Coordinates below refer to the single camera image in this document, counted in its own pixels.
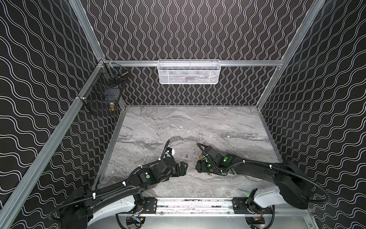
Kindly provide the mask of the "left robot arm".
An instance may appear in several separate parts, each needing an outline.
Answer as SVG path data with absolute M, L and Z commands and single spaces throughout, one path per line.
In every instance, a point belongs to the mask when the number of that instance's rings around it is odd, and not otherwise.
M 85 229 L 97 218 L 97 212 L 108 205 L 129 196 L 140 195 L 171 177 L 185 176 L 187 169 L 187 163 L 177 163 L 170 156 L 138 166 L 127 179 L 111 186 L 88 192 L 75 190 L 66 203 L 49 212 L 48 219 L 59 223 L 62 229 Z

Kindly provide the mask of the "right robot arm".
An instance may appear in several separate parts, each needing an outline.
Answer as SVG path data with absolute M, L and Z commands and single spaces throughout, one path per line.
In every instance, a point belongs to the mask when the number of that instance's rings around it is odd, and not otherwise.
M 245 206 L 252 214 L 281 204 L 306 210 L 310 203 L 326 204 L 331 200 L 331 195 L 323 187 L 312 181 L 291 161 L 269 163 L 249 160 L 234 154 L 222 155 L 201 143 L 197 145 L 202 152 L 196 164 L 197 172 L 223 177 L 249 176 L 272 183 L 271 187 L 255 188 L 249 194 Z

